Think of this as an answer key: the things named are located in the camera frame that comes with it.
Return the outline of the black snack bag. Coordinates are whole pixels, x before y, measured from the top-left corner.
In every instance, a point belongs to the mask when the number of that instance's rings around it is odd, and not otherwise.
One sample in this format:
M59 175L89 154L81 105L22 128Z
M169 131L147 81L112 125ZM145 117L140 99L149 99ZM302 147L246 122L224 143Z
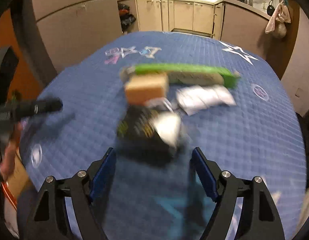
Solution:
M183 144L182 117L159 106L128 106L116 128L116 145L134 157L170 160Z

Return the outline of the brown cardboard box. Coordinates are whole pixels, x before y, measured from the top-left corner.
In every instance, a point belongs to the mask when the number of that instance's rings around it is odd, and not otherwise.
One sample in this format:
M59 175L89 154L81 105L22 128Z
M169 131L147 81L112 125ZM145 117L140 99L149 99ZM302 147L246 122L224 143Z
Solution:
M124 85L126 101L130 105L144 105L148 100L165 98L169 78L163 74L135 75Z

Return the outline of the long green box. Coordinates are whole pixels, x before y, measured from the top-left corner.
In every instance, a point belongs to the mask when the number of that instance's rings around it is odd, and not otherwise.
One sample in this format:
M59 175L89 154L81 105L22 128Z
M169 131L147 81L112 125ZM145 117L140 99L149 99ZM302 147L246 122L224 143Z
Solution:
M241 78L239 72L231 72L227 68L204 66L187 63L143 63L124 67L120 78L126 82L133 76L148 74L166 74L169 83L199 86L222 85L226 88L236 87Z

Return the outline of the beige kitchen cabinets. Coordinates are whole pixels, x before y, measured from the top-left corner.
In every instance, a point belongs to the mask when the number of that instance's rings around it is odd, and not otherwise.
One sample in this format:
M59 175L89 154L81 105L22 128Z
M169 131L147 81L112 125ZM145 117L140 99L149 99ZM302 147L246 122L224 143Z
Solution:
M178 31L208 36L266 57L269 16L237 0L117 0L129 6L134 31Z

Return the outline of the blue star tablecloth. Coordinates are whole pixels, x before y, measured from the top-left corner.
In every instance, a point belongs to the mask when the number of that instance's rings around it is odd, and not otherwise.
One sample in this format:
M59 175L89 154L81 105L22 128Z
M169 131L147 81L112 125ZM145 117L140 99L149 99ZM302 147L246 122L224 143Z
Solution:
M239 72L235 106L183 115L184 148L172 160L127 153L116 127L127 109L122 68L141 63L187 63ZM265 181L286 239L297 229L306 187L304 142L295 110L278 77L258 55L236 45L189 34L137 32L65 68L43 90L61 112L30 119L20 155L39 189L47 176L69 178L109 147L117 162L108 201L96 210L109 239L199 239L215 204L190 169L191 152L236 177Z

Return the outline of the beige refrigerator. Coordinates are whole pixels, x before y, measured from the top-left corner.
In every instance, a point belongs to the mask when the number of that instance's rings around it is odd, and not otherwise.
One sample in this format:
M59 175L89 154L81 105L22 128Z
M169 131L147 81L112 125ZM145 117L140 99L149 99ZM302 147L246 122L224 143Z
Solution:
M57 72L122 35L117 0L32 0L32 5Z

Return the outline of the hanging cloth bag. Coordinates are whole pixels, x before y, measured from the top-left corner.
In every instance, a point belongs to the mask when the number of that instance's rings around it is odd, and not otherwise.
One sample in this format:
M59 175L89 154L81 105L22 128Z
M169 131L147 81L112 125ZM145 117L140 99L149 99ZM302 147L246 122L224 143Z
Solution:
M275 38L281 39L286 36L287 29L285 24L291 23L289 9L284 0L282 0L274 10L266 28L265 34L272 34Z

